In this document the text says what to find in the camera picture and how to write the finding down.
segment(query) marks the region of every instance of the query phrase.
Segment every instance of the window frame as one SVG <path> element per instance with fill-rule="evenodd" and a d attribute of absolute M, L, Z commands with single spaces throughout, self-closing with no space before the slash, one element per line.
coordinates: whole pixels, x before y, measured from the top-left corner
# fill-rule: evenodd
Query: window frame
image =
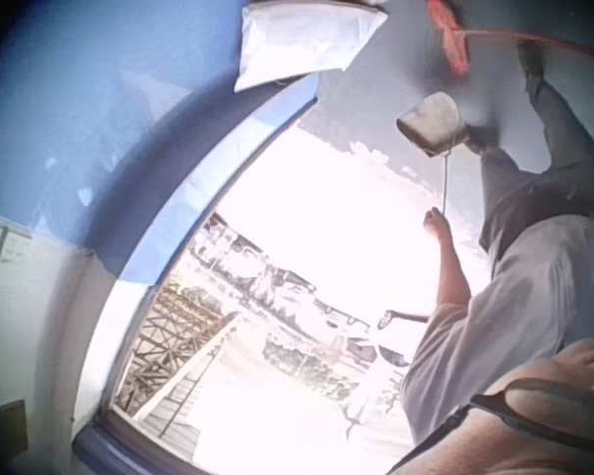
<path fill-rule="evenodd" d="M 213 214 L 218 203 L 225 194 L 229 192 L 248 167 L 284 131 L 293 126 L 306 111 L 317 103 L 315 92 L 318 84 L 318 75 L 313 74 L 306 76 L 297 82 L 301 81 L 304 81 L 302 87 L 306 94 L 308 94 L 308 91 L 311 89 L 313 90 L 310 99 L 305 101 L 305 103 L 301 100 L 301 107 L 281 126 L 272 131 L 268 137 L 260 143 L 255 151 L 243 161 L 237 171 L 227 178 L 225 185 L 210 200 L 209 205 L 202 211 L 195 224 L 185 235 L 185 238 L 180 243 L 179 247 L 171 255 L 167 265 L 164 267 L 156 282 L 153 285 L 148 286 L 146 293 L 142 297 L 141 302 L 132 316 L 130 326 L 123 338 L 123 342 L 117 352 L 117 357 L 108 374 L 107 383 L 103 394 L 101 395 L 97 414 L 90 423 L 86 424 L 85 427 L 76 434 L 72 444 L 72 450 L 75 455 L 91 469 L 102 473 L 124 475 L 147 473 L 207 474 L 204 470 L 193 466 L 181 455 L 174 453 L 170 448 L 166 448 L 163 442 L 158 440 L 155 436 L 148 434 L 144 429 L 133 424 L 133 421 L 129 416 L 125 415 L 119 408 L 115 407 L 114 399 L 120 384 L 123 382 L 125 369 L 130 361 L 130 349 L 135 338 L 141 331 L 148 310 L 161 292 L 167 276 L 183 255 L 190 240 L 200 229 L 202 229 Z M 299 84 L 293 83 L 279 89 L 277 95 L 281 95 L 283 91 L 290 89 L 293 85 L 297 86 L 297 88 L 300 87 Z M 295 101 L 299 101 L 300 99 L 293 97 L 288 100 L 292 100 L 293 104 L 288 106 L 279 105 L 279 107 L 290 107 L 294 105 Z"/>

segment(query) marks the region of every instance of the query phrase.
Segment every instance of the blue wall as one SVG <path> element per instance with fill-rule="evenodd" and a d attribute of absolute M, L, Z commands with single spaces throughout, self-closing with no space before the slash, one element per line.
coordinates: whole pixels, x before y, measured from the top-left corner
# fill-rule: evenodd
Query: blue wall
<path fill-rule="evenodd" d="M 203 156 L 281 90 L 233 94 L 241 21 L 241 0 L 36 2 L 0 47 L 0 216 L 119 275 Z M 187 96 L 156 125 L 150 101 L 172 90 Z"/>

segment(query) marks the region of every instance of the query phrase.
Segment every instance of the white wall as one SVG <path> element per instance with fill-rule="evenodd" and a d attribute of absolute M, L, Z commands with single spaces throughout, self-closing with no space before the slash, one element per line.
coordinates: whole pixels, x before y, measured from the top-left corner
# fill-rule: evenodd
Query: white wall
<path fill-rule="evenodd" d="M 33 236 L 15 261 L 0 262 L 0 406 L 24 399 L 29 452 L 50 459 L 57 343 L 90 259 L 85 249 Z"/>

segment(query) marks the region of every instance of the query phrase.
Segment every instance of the man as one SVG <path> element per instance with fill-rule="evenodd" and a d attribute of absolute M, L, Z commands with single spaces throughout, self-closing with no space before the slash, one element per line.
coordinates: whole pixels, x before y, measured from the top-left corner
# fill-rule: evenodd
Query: man
<path fill-rule="evenodd" d="M 480 244 L 492 265 L 491 283 L 473 298 L 448 222 L 437 209 L 425 218 L 441 270 L 437 308 L 403 384 L 417 443 L 502 375 L 594 336 L 594 142 L 544 81 L 541 52 L 522 44 L 520 62 L 551 166 L 529 173 L 500 148 L 473 144 L 484 189 Z"/>
<path fill-rule="evenodd" d="M 524 382 L 537 389 L 515 389 Z M 594 474 L 594 340 L 514 369 L 487 393 L 504 398 L 518 414 L 511 418 L 515 425 L 498 417 L 508 413 L 497 405 L 500 414 L 490 413 L 488 404 L 458 411 L 432 435 L 431 445 L 418 446 L 390 474 Z M 527 421 L 556 429 L 561 437 L 552 440 Z"/>

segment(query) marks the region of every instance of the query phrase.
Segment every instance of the shoe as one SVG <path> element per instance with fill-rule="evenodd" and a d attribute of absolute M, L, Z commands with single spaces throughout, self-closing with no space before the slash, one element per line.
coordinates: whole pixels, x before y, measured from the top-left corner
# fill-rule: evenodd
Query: shoe
<path fill-rule="evenodd" d="M 544 77 L 544 49 L 533 41 L 519 42 L 517 45 L 519 64 L 524 70 L 526 79 Z"/>
<path fill-rule="evenodd" d="M 468 139 L 464 145 L 473 153 L 481 155 L 482 151 L 499 143 L 498 131 L 496 127 L 474 127 L 466 126 Z"/>

